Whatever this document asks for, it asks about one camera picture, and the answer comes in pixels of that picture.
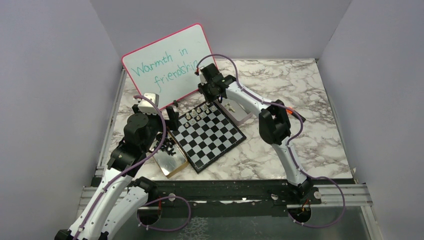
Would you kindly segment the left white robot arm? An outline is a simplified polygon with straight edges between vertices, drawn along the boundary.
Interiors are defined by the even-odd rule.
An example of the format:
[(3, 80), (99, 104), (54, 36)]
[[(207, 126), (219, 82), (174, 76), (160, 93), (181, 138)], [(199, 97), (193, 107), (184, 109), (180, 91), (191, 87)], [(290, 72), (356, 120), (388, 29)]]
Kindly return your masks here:
[(111, 240), (126, 220), (142, 205), (159, 197), (157, 184), (146, 177), (134, 179), (150, 157), (158, 133), (177, 130), (179, 113), (166, 107), (168, 119), (148, 114), (133, 105), (134, 113), (123, 128), (124, 136), (112, 151), (96, 192), (77, 220), (55, 235), (56, 240)]

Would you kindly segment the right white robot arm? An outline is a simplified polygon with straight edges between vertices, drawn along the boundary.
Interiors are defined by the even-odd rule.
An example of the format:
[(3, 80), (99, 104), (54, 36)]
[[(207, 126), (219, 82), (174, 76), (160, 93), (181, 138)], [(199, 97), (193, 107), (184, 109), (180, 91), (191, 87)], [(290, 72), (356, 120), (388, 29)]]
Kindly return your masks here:
[(289, 199), (296, 204), (311, 201), (316, 189), (312, 178), (305, 174), (298, 162), (290, 143), (291, 122), (284, 103), (280, 100), (270, 101), (250, 91), (232, 75), (223, 76), (213, 63), (197, 68), (195, 74), (200, 77), (198, 90), (207, 102), (226, 98), (258, 118), (260, 137), (275, 150), (285, 171)]

